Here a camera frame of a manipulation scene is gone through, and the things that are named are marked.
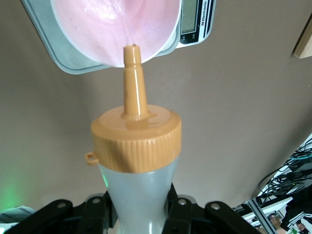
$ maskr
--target hand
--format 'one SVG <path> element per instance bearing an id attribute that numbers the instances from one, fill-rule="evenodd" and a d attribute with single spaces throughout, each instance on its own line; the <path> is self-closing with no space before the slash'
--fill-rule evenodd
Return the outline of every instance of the hand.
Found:
<path id="1" fill-rule="evenodd" d="M 277 231 L 277 234 L 285 234 L 286 233 L 286 231 L 283 228 L 279 228 L 276 231 Z"/>

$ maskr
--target bottle nozzle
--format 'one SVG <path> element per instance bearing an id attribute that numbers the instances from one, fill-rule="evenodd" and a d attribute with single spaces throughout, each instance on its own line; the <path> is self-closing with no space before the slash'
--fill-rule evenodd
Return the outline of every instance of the bottle nozzle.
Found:
<path id="1" fill-rule="evenodd" d="M 144 83 L 143 68 L 141 66 L 140 48 L 127 45 L 123 48 L 124 59 L 124 113 L 128 120 L 142 120 L 148 118 L 147 99 Z"/>

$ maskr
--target kitchen scale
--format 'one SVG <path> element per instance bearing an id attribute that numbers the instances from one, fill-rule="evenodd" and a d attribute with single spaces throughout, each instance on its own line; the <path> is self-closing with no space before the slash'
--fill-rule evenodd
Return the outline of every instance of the kitchen scale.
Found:
<path id="1" fill-rule="evenodd" d="M 216 0 L 183 0 L 175 33 L 157 56 L 176 48 L 203 42 L 211 32 Z M 49 0 L 22 0 L 47 51 L 57 66 L 69 74 L 83 74 L 110 66 L 79 52 L 61 31 Z"/>

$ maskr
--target bolt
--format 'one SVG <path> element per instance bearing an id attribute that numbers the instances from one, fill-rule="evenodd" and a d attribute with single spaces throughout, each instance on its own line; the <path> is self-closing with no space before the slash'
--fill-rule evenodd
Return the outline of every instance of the bolt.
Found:
<path id="1" fill-rule="evenodd" d="M 64 202 L 61 202 L 61 203 L 58 205 L 58 208 L 61 209 L 61 208 L 65 207 L 65 206 L 66 206 L 66 204 L 65 204 Z"/>
<path id="2" fill-rule="evenodd" d="M 99 203 L 100 201 L 101 201 L 100 199 L 96 198 L 96 199 L 94 199 L 94 200 L 92 201 L 92 203 L 93 203 L 93 204 L 97 204 L 97 203 Z"/>
<path id="3" fill-rule="evenodd" d="M 181 206 L 184 206 L 184 205 L 186 205 L 186 200 L 180 199 L 180 200 L 178 201 L 178 203 L 179 203 Z"/>
<path id="4" fill-rule="evenodd" d="M 220 210 L 220 206 L 216 203 L 211 204 L 211 208 L 213 208 L 214 210 Z"/>

